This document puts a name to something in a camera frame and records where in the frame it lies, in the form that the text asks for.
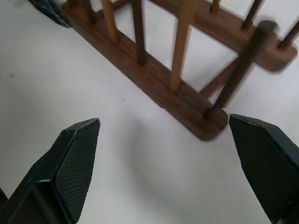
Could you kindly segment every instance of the wooden base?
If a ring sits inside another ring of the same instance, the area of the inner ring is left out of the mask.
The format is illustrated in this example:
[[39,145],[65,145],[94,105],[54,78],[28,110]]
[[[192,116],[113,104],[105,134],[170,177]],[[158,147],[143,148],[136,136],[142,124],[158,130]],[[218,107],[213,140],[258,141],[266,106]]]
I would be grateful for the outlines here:
[[[150,1],[178,16],[180,0]],[[256,27],[242,30],[244,21],[241,18],[221,7],[217,12],[211,12],[210,7],[210,2],[198,0],[194,22],[191,24],[240,54]],[[297,50],[293,45],[281,50],[277,47],[280,42],[273,37],[267,49],[263,50],[255,62],[268,71],[278,72],[284,69],[297,56]]]
[[65,3],[62,9],[78,33],[198,138],[212,140],[226,127],[228,117],[223,110],[217,110],[208,119],[204,117],[212,105],[186,83],[182,82],[177,92],[171,92],[171,72],[151,55],[146,53],[147,63],[140,66],[135,43],[123,33],[120,32],[118,44],[113,44],[102,12],[96,13],[97,23],[89,25],[81,4],[71,9],[69,3]]

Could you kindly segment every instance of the textured rubber pad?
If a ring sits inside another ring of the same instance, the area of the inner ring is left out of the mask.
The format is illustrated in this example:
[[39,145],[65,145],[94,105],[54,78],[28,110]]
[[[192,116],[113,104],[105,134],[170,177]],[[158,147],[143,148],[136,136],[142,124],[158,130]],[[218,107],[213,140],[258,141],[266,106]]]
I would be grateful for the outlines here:
[[56,187],[72,223],[77,223],[93,174],[100,124],[89,124],[76,135],[56,174]]
[[276,220],[298,193],[299,172],[264,128],[238,118],[229,124],[246,178],[268,218]]

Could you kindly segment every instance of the white table surface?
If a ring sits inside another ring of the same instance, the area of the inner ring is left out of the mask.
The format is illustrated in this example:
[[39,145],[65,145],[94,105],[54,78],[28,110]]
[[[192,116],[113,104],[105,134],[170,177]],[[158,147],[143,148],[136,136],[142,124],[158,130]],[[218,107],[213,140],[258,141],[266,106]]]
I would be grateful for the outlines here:
[[[222,1],[241,16],[250,4]],[[144,6],[147,51],[170,67],[175,18],[147,0]],[[257,20],[275,17],[284,35],[298,7],[266,0]],[[134,39],[129,7],[116,23]],[[200,90],[234,57],[192,29],[183,79]],[[226,111],[278,125],[298,145],[298,85],[298,59],[279,75],[256,66]],[[80,224],[270,223],[229,127],[201,142],[72,28],[25,0],[0,1],[0,187],[7,196],[61,130],[94,117],[102,126]]]

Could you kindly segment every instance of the dark wooden peg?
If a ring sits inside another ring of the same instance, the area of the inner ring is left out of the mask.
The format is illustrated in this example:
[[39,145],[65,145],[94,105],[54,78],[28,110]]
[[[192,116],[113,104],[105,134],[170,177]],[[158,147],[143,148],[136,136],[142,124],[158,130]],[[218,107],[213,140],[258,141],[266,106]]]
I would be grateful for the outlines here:
[[212,5],[211,5],[211,8],[210,8],[210,11],[213,13],[213,12],[216,12],[217,9],[219,8],[219,5],[220,5],[220,0],[213,0],[212,2]]
[[282,42],[278,45],[278,48],[281,50],[287,49],[292,44],[293,39],[296,38],[298,33],[299,33],[299,19],[296,22],[296,24],[293,26],[293,28],[290,30],[290,32],[282,40]]
[[238,88],[239,83],[246,75],[246,72],[251,67],[260,51],[267,44],[267,40],[273,34],[276,27],[277,24],[273,21],[262,21],[258,24],[247,46],[240,54],[231,76],[217,98],[214,104],[214,109],[224,108],[227,105],[233,93]]
[[144,65],[146,63],[146,58],[142,15],[142,0],[131,0],[131,4],[134,21],[137,62],[139,65]]
[[260,8],[260,6],[262,5],[263,0],[255,0],[248,12],[248,15],[246,17],[246,19],[244,20],[244,23],[242,24],[241,28],[242,29],[249,29],[252,26],[252,21],[258,11],[258,9]]
[[96,14],[90,4],[90,0],[83,0],[85,11],[88,17],[88,22],[90,24],[95,24],[97,22]]
[[70,5],[71,8],[75,8],[78,6],[77,0],[67,0],[68,4]]
[[209,99],[216,93],[228,80],[236,65],[238,58],[233,60],[222,72],[220,72],[209,84],[207,84],[199,93],[206,99]]

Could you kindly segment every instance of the wooden dish rack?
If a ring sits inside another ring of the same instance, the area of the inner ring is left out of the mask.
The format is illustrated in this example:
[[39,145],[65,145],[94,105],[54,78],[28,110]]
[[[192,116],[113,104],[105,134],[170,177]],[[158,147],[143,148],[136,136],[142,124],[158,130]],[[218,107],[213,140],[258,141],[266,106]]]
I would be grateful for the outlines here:
[[[90,0],[68,0],[62,9],[80,33],[113,65],[166,109],[194,135],[204,141],[216,138],[226,127],[223,111],[253,63],[271,72],[283,70],[297,55],[292,40],[299,32],[299,21],[283,40],[275,34],[276,23],[252,23],[262,0],[255,0],[245,20],[219,7],[220,0],[150,0],[178,19],[172,70],[145,50],[142,0],[101,0],[95,12]],[[115,26],[114,12],[132,6],[135,42]],[[238,53],[222,72],[200,92],[181,79],[182,64],[190,25],[205,32]],[[222,86],[215,104],[209,98]]]

